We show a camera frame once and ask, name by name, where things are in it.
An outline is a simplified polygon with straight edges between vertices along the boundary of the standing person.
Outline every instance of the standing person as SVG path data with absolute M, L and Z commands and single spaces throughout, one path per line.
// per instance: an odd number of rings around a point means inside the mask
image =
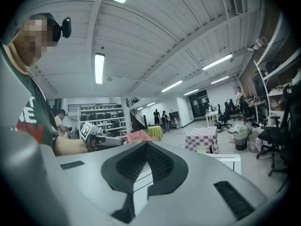
M 58 23 L 51 14 L 43 13 L 25 20 L 8 46 L 0 42 L 0 66 L 9 67 L 32 95 L 16 127 L 31 134 L 39 144 L 50 146 L 57 156 L 87 152 L 85 141 L 66 139 L 56 134 L 51 108 L 28 71 L 45 54 L 47 47 L 55 46 L 60 36 Z
M 155 119 L 155 125 L 160 125 L 160 113 L 159 111 L 156 109 L 156 111 L 154 112 L 154 119 Z
M 246 97 L 246 94 L 241 90 L 241 88 L 238 86 L 237 87 L 237 94 L 236 94 L 236 105 L 240 105 L 240 98 L 241 97 Z
M 163 111 L 162 114 L 162 126 L 163 126 L 163 133 L 165 134 L 166 131 L 169 131 L 169 117 L 166 115 L 166 111 Z
M 63 109 L 58 110 L 58 115 L 55 117 L 55 123 L 58 129 L 58 135 L 63 138 L 68 137 L 68 128 L 63 126 L 63 119 L 66 116 L 66 111 Z

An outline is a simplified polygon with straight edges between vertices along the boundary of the checkered tablecloth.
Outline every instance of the checkered tablecloth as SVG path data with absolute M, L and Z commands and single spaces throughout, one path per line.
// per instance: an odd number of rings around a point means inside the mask
M 197 148 L 204 146 L 211 148 L 213 153 L 219 153 L 217 145 L 217 128 L 195 128 L 185 135 L 185 148 L 190 151 L 197 151 Z

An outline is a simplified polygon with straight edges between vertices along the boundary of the ceiling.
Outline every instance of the ceiling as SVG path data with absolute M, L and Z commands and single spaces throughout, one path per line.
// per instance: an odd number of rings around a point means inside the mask
M 32 68 L 48 98 L 157 97 L 237 78 L 251 58 L 246 47 L 259 37 L 264 0 L 25 0 L 16 24 L 50 12 L 69 16 L 70 38 L 61 38 Z M 94 54 L 105 54 L 103 84 L 95 84 Z M 206 71 L 202 67 L 230 53 Z

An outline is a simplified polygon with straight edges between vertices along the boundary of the floor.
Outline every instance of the floor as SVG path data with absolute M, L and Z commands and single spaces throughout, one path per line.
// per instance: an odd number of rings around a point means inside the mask
M 243 124 L 242 121 L 230 120 L 228 123 L 234 127 L 237 124 Z M 185 133 L 191 131 L 193 128 L 207 127 L 206 120 L 194 121 L 184 128 L 173 129 L 168 133 L 165 133 L 161 142 L 178 146 L 184 149 Z M 267 196 L 271 197 L 283 184 L 286 174 L 273 173 L 271 177 L 268 177 L 268 173 L 271 170 L 272 159 L 271 155 L 267 154 L 256 159 L 257 153 L 252 153 L 248 150 L 238 151 L 235 149 L 235 144 L 229 143 L 230 129 L 224 128 L 222 132 L 218 133 L 218 147 L 220 154 L 240 154 L 241 157 L 241 174 L 253 184 L 255 184 L 261 191 Z M 275 154 L 276 168 L 282 168 L 283 162 L 279 155 Z

